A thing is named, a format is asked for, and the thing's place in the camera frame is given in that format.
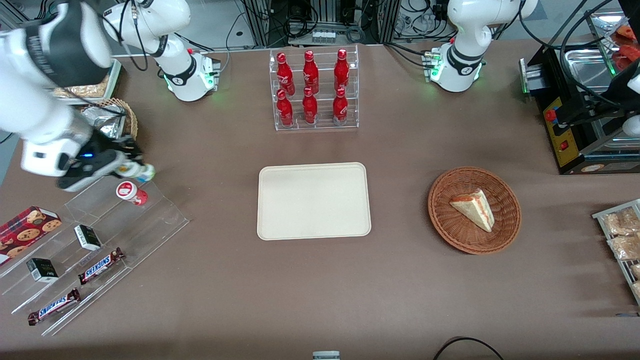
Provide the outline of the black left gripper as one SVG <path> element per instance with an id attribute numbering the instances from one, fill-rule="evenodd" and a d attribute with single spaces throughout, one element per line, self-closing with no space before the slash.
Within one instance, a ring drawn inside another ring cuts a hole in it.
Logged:
<path id="1" fill-rule="evenodd" d="M 628 85 L 638 75 L 639 64 L 629 64 L 611 80 L 608 89 L 602 93 L 603 98 L 620 106 L 622 109 L 610 107 L 602 101 L 570 98 L 558 107 L 560 124 L 577 126 L 603 118 L 615 119 L 626 114 L 623 109 L 638 109 L 640 107 L 640 95 Z"/>

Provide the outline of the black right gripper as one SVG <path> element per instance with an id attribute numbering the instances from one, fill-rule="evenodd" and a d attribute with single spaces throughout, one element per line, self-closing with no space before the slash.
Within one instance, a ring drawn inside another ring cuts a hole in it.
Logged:
<path id="1" fill-rule="evenodd" d="M 75 170 L 83 176 L 107 176 L 122 166 L 145 166 L 144 155 L 132 137 L 114 142 L 108 137 L 92 137 L 75 156 Z"/>

